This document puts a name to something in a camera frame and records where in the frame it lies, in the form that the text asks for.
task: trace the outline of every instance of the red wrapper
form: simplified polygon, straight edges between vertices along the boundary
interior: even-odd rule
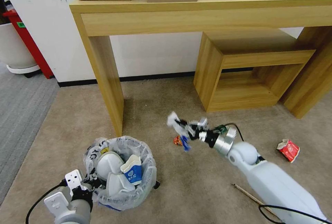
[[[290,162],[294,162],[300,152],[300,147],[294,144],[290,139],[283,139],[278,144],[279,150]]]
[[[182,146],[182,141],[181,141],[181,137],[177,136],[173,139],[173,143],[178,145],[178,146]]]

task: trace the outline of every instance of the white planter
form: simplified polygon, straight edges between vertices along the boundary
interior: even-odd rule
[[[39,66],[12,24],[0,25],[0,61],[14,74],[36,71]]]

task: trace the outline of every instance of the wooden table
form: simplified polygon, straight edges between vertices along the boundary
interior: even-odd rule
[[[332,0],[75,0],[70,9],[117,136],[123,94],[109,35],[305,27],[298,45],[317,51],[282,102],[301,118],[332,86]]]

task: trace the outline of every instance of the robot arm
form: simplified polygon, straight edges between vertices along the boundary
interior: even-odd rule
[[[92,192],[101,182],[95,176],[82,180],[79,170],[65,175],[67,186],[49,193],[44,204],[55,216],[55,224],[89,224],[92,211]]]
[[[216,149],[226,157],[247,177],[249,185],[266,204],[294,209],[323,220],[319,221],[284,209],[273,209],[282,222],[286,224],[329,223],[313,196],[285,171],[266,161],[253,145],[247,142],[233,143],[237,133],[235,128],[230,127],[225,133],[221,133],[216,129],[209,130],[206,119],[188,123],[179,120],[175,113],[169,116],[167,123],[173,127],[176,126],[175,130],[180,135],[185,135],[185,132],[190,130],[191,133],[187,133],[187,138],[196,139],[192,137],[198,136],[202,142],[207,142],[210,148]]]

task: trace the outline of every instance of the carpet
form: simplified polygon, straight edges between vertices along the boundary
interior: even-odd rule
[[[26,78],[0,63],[0,205],[57,94],[56,79]]]
[[[199,141],[191,142],[188,153],[173,144],[176,133],[166,127],[172,110],[187,120],[206,116],[211,125],[238,124],[244,139],[306,188],[332,219],[331,92],[298,120],[281,104],[205,113],[192,77],[121,85],[125,98],[123,135],[150,146],[161,186],[135,209],[115,212],[95,204],[91,224],[269,223],[256,203],[233,188],[231,183],[236,183],[255,194],[244,175],[225,158]],[[97,85],[61,88],[0,207],[2,222],[24,223],[30,206],[67,172],[76,168],[85,172],[83,154],[95,138],[114,136]],[[283,138],[292,139],[301,148],[292,164],[276,150]],[[53,222],[44,204],[38,204],[30,223]]]

